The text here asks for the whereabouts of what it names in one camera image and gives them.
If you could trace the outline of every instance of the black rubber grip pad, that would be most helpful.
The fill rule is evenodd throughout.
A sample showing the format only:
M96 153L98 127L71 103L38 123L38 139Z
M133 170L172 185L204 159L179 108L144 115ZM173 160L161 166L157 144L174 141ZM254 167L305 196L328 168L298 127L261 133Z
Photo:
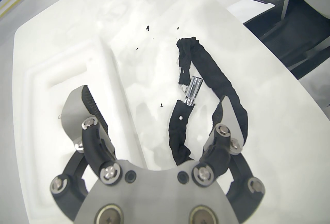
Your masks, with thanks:
M99 108L97 107L92 94L90 93L88 86L84 85L82 92L81 92L81 100L83 101L84 105L86 106L87 110L94 116L96 116L97 120L101 123L101 126L104 128L106 133L108 133L108 125L105 122Z

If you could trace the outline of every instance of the bolt head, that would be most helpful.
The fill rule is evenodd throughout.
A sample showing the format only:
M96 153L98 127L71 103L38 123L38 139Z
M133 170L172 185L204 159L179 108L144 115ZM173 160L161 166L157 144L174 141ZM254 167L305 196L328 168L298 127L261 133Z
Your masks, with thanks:
M104 174L104 178L105 179L111 179L114 177L116 173L116 170L114 169L114 167L111 165L111 166L108 166L106 169L105 169L105 174Z
M198 175L202 180L207 180L210 178L210 172L206 169L206 167L200 167L198 169Z
M240 148L240 144L238 143L238 140L235 138L232 138L230 140L230 145L232 146L233 149L238 150Z
M53 183L53 189L59 190L62 187L62 180L60 178L57 178Z
M84 122L84 125L86 126L86 127L90 127L90 126L92 126L94 124L94 119L93 118L90 118L90 119L88 119L88 120L86 120L85 122Z
M262 183L259 182L258 180L253 181L253 182L251 183L251 187L252 187L252 189L253 189L254 191L256 191L256 192L261 192L261 191L263 190Z
M219 130L220 130L220 132L221 132L222 134L227 134L227 133L229 133L229 130L228 130L228 128L227 128L226 126L220 126Z

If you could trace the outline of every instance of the screw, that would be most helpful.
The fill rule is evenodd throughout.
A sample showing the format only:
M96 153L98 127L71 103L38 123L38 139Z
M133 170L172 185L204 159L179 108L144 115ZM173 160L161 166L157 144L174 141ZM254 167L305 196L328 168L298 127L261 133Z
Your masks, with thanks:
M93 118L90 118L90 119L88 119L88 120L86 120L85 122L84 122L84 125L86 126L86 127L90 127L90 126L92 126L94 124L94 119Z
M68 180L55 177L51 182L51 192L55 195L61 193L67 186Z
M60 178L57 178L53 183L53 189L59 190L62 187L62 180Z
M77 143L75 143L75 149L79 153L84 153L84 146L83 146L83 141L79 140Z
M105 169L105 174L104 174L104 178L105 179L111 179L114 177L116 173L116 170L114 169L114 167L111 165L111 166L108 166L106 169Z
M238 143L237 139L232 138L230 140L230 145L235 149L238 150L240 148L240 144Z
M222 134L228 134L229 133L229 130L226 126L220 126L219 130Z
M263 190L263 186L258 180L251 182L251 187L256 192L261 192Z
M203 166L198 169L198 175L202 180L207 180L210 178L210 172Z

